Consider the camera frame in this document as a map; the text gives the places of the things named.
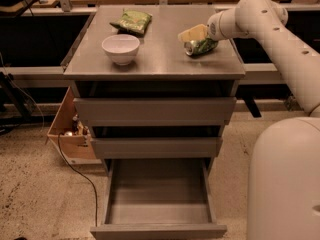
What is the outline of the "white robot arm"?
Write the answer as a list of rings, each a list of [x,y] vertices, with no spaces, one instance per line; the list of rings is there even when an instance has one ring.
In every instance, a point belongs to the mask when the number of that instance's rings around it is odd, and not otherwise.
[[[266,128],[248,174],[247,240],[320,240],[320,54],[286,28],[287,10],[271,0],[240,0],[181,42],[256,40],[304,114]]]

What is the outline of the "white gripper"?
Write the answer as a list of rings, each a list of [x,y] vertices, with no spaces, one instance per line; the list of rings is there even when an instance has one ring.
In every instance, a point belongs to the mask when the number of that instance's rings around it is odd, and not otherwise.
[[[235,10],[229,9],[215,13],[208,19],[207,26],[199,24],[185,30],[178,34],[178,40],[181,42],[200,41],[207,37],[207,32],[209,37],[215,41],[235,38],[238,34]]]

